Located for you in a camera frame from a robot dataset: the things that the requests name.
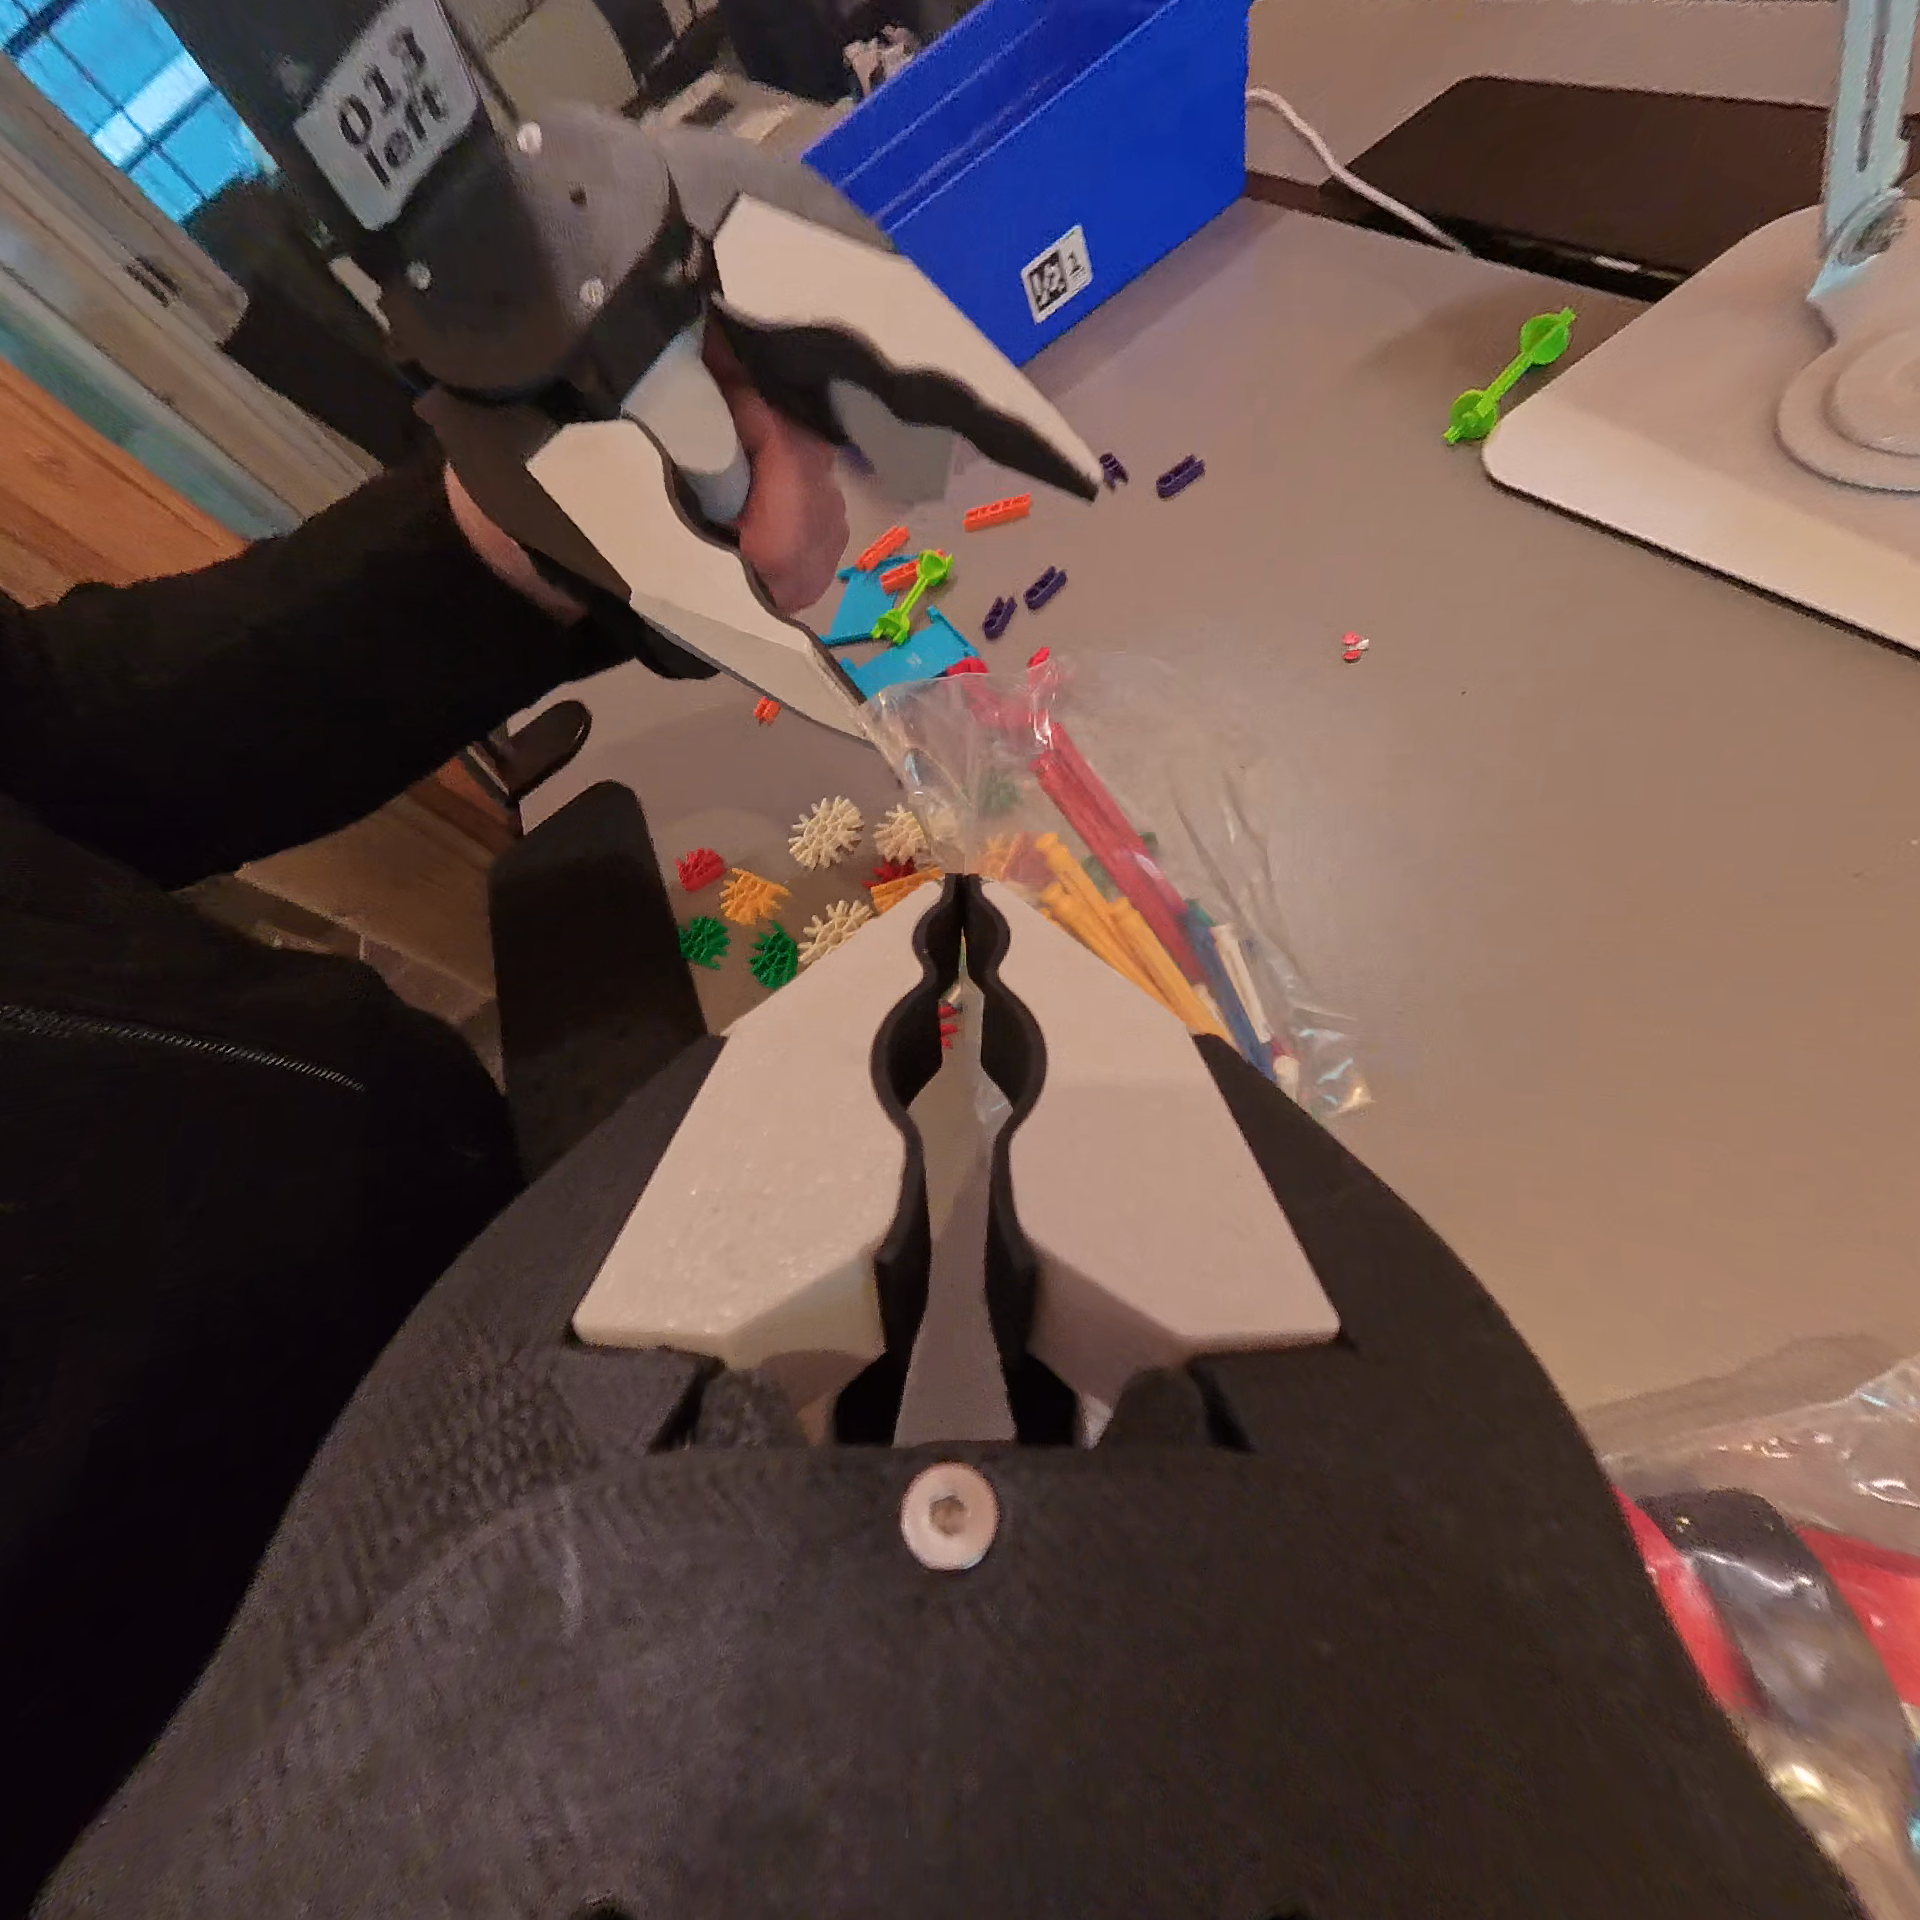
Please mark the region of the lime green toy rod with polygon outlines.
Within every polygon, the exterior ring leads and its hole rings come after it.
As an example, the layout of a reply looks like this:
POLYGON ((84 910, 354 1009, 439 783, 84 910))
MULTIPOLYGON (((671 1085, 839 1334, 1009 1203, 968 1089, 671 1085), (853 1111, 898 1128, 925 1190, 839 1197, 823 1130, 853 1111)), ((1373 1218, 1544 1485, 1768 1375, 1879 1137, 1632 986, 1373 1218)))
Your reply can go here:
POLYGON ((1555 366, 1571 351, 1574 309, 1535 313, 1518 328, 1518 348, 1510 364, 1483 386, 1454 400, 1444 442, 1483 446, 1504 421, 1510 394, 1532 376, 1555 366))

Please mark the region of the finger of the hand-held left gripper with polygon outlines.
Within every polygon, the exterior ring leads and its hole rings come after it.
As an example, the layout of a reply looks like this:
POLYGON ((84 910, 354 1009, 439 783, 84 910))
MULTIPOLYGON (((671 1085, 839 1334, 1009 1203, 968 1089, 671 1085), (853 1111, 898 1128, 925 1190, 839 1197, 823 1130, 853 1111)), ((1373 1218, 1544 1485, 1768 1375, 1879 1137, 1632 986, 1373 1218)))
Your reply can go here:
POLYGON ((636 619, 794 716, 870 743, 851 672, 809 629, 774 609, 734 547, 697 522, 644 424, 573 421, 526 467, 611 565, 636 619))
POLYGON ((903 507, 946 492, 954 457, 1077 500, 1100 462, 1055 401, 898 253, 734 197, 713 240, 713 316, 780 413, 853 448, 903 507))

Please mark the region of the person's left hand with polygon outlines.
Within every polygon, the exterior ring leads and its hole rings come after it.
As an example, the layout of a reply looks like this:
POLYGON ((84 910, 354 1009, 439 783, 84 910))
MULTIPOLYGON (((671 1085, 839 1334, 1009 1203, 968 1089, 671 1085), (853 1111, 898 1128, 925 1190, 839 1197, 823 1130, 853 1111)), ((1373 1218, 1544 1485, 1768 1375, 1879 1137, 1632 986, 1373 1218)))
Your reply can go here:
MULTIPOLYGON (((721 332, 706 332, 704 361, 747 454, 753 487, 732 522, 737 554, 778 611, 807 611, 831 593, 851 541, 836 454, 756 388, 721 332)), ((499 581, 565 629, 589 619, 589 600, 552 584, 533 554, 475 504, 454 467, 446 467, 446 498, 460 536, 499 581)))

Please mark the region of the clear bag of red wheels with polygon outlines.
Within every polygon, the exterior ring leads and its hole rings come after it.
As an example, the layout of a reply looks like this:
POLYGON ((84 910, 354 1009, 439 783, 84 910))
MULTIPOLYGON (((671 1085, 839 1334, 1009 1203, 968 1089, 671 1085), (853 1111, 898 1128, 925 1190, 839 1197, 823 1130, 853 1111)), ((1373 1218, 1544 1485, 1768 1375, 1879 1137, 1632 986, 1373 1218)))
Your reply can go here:
POLYGON ((1916 1354, 1811 1340, 1580 1424, 1768 1783, 1869 1918, 1916 1918, 1916 1354))

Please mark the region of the clear bag of colourful rods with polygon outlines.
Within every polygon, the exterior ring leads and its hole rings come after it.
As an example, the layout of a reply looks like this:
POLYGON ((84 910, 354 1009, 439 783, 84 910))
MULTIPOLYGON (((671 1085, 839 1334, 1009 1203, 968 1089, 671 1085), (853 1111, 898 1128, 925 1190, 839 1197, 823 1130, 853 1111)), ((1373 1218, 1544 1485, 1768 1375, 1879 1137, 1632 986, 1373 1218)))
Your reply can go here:
POLYGON ((1260 750, 1201 682, 1046 650, 891 687, 867 733, 950 876, 1003 883, 1307 1114, 1373 1107, 1358 1030, 1311 984, 1282 910, 1250 806, 1260 750))

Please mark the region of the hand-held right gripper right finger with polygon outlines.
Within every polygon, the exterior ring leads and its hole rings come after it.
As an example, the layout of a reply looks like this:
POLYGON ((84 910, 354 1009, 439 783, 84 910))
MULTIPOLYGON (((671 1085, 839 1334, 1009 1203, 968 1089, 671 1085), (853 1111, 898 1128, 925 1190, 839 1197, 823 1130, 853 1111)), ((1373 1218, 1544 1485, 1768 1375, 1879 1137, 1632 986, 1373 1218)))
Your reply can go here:
POLYGON ((981 1070, 1006 1100, 965 1255, 1015 1444, 1077 1444, 1143 1371, 1339 1340, 1339 1313, 1215 1069, 1230 1050, 1006 883, 965 885, 981 1070))

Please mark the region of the person's left forearm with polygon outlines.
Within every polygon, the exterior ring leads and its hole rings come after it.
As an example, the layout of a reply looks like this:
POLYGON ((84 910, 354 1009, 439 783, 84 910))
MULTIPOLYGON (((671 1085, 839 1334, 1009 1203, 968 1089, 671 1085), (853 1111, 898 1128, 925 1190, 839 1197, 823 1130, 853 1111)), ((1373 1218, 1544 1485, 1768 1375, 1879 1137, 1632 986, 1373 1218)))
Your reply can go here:
POLYGON ((7 598, 3 910, 348 830, 644 638, 503 581, 428 462, 199 572, 7 598))

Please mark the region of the small lime green piece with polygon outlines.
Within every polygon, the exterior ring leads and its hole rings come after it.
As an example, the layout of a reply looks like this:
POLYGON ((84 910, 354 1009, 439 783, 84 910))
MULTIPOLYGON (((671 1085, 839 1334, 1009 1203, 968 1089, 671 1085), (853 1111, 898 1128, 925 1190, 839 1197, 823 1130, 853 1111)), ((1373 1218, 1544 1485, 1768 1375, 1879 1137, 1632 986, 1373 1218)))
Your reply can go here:
POLYGON ((954 575, 954 554, 943 549, 925 549, 925 552, 919 552, 919 559, 921 559, 921 581, 916 587, 907 587, 906 595, 898 595, 898 603, 891 609, 891 614, 885 614, 885 621, 878 621, 874 643, 885 643, 885 646, 907 643, 916 634, 919 611, 925 609, 930 593, 946 587, 946 581, 954 575))

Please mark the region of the blue plastic bin with tag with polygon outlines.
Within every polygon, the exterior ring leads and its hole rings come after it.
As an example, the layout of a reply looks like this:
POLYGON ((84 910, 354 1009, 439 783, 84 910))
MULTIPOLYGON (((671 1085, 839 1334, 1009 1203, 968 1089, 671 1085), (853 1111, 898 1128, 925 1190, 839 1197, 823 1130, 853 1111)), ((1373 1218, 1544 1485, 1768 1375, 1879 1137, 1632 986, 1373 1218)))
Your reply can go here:
POLYGON ((1240 201, 1247 5, 981 5, 803 157, 1012 364, 1240 201))

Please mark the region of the scattered loose plastic connectors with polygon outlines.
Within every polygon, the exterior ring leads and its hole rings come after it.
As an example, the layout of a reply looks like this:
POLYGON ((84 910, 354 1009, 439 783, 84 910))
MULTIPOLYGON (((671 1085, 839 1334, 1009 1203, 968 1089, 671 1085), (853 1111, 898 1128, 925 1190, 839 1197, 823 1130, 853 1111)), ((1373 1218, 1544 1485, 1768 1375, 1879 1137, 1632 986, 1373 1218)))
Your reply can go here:
POLYGON ((946 868, 906 803, 870 815, 831 793, 756 843, 694 843, 672 857, 677 952, 697 989, 721 989, 732 1019, 943 883, 946 868))

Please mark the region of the person's black clothing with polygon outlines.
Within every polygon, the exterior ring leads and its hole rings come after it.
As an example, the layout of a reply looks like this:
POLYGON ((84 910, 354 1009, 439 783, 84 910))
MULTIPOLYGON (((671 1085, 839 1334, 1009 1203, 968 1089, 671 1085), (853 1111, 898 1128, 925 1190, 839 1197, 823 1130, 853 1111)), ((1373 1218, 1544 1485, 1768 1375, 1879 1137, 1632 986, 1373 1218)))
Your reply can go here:
POLYGON ((513 1191, 454 1030, 3 803, 3 1918, 194 1693, 349 1394, 513 1191))

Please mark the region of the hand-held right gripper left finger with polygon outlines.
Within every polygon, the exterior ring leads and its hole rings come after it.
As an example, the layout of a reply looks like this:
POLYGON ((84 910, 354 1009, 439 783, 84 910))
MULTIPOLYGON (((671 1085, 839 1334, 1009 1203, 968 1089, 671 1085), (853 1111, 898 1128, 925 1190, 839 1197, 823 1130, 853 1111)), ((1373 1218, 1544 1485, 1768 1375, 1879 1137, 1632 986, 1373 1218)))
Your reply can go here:
POLYGON ((943 1065, 965 885, 907 904, 720 1039, 573 1316, 589 1349, 759 1371, 842 1444, 898 1438, 930 1296, 916 1100, 943 1065))

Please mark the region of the white stand with wooden board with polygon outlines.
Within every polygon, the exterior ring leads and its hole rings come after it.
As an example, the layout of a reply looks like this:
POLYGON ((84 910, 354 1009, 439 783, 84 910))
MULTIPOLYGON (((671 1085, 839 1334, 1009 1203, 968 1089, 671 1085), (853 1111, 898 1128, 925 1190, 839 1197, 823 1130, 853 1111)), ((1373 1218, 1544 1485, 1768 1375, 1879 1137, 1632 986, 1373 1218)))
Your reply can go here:
POLYGON ((1916 654, 1916 5, 1846 5, 1815 214, 1511 409, 1510 492, 1916 654))

